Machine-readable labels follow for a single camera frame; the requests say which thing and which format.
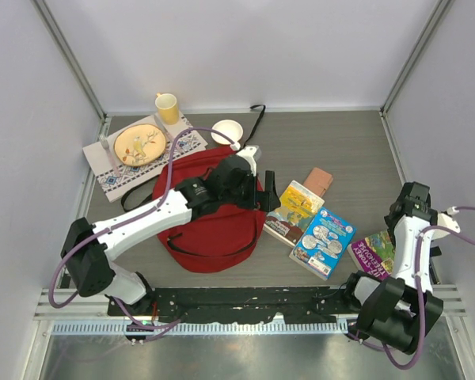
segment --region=black cable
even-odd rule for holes
[[[347,284],[347,283],[342,283],[342,284],[340,285],[340,287],[338,287],[333,293],[329,293],[329,294],[327,294],[327,295],[325,295],[325,296],[323,296],[323,297],[315,296],[314,298],[315,298],[315,299],[327,299],[327,298],[331,298],[331,297],[334,296],[338,291],[340,291],[341,288],[342,288],[344,285],[346,285],[346,284]]]

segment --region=purple book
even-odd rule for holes
[[[360,270],[378,279],[385,279],[393,272],[394,247],[387,231],[350,244],[348,253]]]

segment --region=black strap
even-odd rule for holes
[[[138,184],[137,186],[131,188],[130,190],[128,190],[125,194],[123,194],[123,196],[121,197],[120,199],[120,203],[121,203],[121,208],[123,208],[123,211],[125,212],[129,212],[129,211],[132,211],[132,210],[135,210],[137,207],[141,207],[141,206],[144,206],[146,203],[149,203],[151,202],[151,194],[149,194],[145,199],[143,199],[141,201],[141,203],[137,206],[133,206],[131,208],[128,208],[128,207],[125,207],[125,202],[127,202],[127,199],[128,197],[135,191],[137,190],[138,188],[140,188],[141,186],[145,185],[145,184],[149,184],[152,180],[154,180],[155,177],[147,180],[146,182],[143,182],[141,184]]]
[[[260,114],[259,114],[259,117],[256,118],[256,122],[255,122],[255,125],[253,126],[252,128],[252,132],[250,133],[250,136],[248,136],[248,138],[246,139],[245,143],[243,144],[243,146],[246,146],[246,143],[248,141],[250,141],[250,139],[252,139],[253,135],[255,135],[255,132],[257,131],[257,127],[259,126],[260,124],[260,121],[262,120],[262,118],[264,117],[264,114],[266,113],[266,106],[265,104],[255,104],[253,106],[250,107],[250,109],[255,109],[255,108],[258,108],[258,107],[262,107],[262,110],[260,110]],[[132,211],[132,210],[135,210],[137,207],[141,207],[141,206],[144,206],[145,204],[151,202],[151,195],[147,196],[145,199],[142,200],[142,202],[137,205],[137,206],[134,206],[134,207],[131,207],[131,208],[128,208],[128,207],[125,207],[125,202],[127,202],[127,199],[128,197],[135,191],[137,190],[138,188],[140,188],[141,186],[145,185],[145,184],[148,184],[150,183],[152,180],[154,180],[155,177],[151,178],[150,180],[147,180],[146,182],[142,183],[142,184],[138,184],[137,186],[131,188],[130,190],[128,190],[125,194],[123,194],[123,196],[121,197],[120,199],[120,202],[121,202],[121,207],[123,208],[123,211],[125,212],[129,212],[129,211]]]
[[[243,146],[246,146],[248,141],[250,141],[252,139],[253,135],[255,135],[255,132],[257,131],[257,127],[259,126],[260,121],[262,120],[262,118],[264,117],[264,114],[266,113],[266,105],[265,104],[255,104],[255,105],[251,106],[250,109],[255,109],[255,108],[258,108],[258,107],[262,107],[262,110],[260,111],[259,117],[256,118],[256,122],[255,122],[255,125],[252,128],[252,132],[250,133],[250,136],[248,136],[248,138],[246,139]]]

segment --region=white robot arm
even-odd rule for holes
[[[85,218],[72,223],[62,257],[88,236],[103,233],[74,254],[66,267],[79,295],[117,297],[131,311],[150,307],[152,290],[144,277],[119,267],[114,261],[130,247],[169,228],[216,212],[226,203],[269,212],[279,207],[274,172],[266,171],[264,191],[257,190],[258,146],[247,146],[222,160],[207,178],[183,180],[159,199],[124,215],[90,225]]]
[[[425,318],[427,334],[443,312],[443,301],[432,294],[429,253],[431,241],[448,233],[423,231],[429,226],[443,226],[459,233],[460,228],[448,213],[431,209],[429,187],[416,182],[403,186],[385,221],[395,248],[393,273],[383,281],[364,272],[352,274],[347,281],[345,298],[359,310],[356,330],[360,336],[375,337],[412,354],[419,341],[420,318]],[[423,240],[420,247],[417,246],[419,237]],[[420,265],[416,270],[418,254]],[[425,315],[419,312],[416,277],[424,294]]]

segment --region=black bracket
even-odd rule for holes
[[[352,274],[344,293],[348,305],[360,309],[355,324],[356,330],[363,333],[359,337],[365,339],[367,336],[372,336],[405,354],[411,355],[415,352],[420,337],[421,316],[419,315],[417,290],[406,286],[403,279],[387,277],[380,282],[361,306],[352,294],[355,285],[363,276],[371,277],[361,271]],[[396,306],[399,301],[409,304],[411,313],[397,309]],[[424,307],[427,335],[442,315],[443,300],[426,291],[424,293]]]
[[[92,235],[93,227],[86,218],[73,222],[63,244],[61,256],[65,257],[73,247]],[[79,249],[67,261],[66,268],[81,297],[97,295],[111,284],[115,272],[109,267],[108,258],[105,256],[106,249],[107,247],[99,244],[96,239]]]

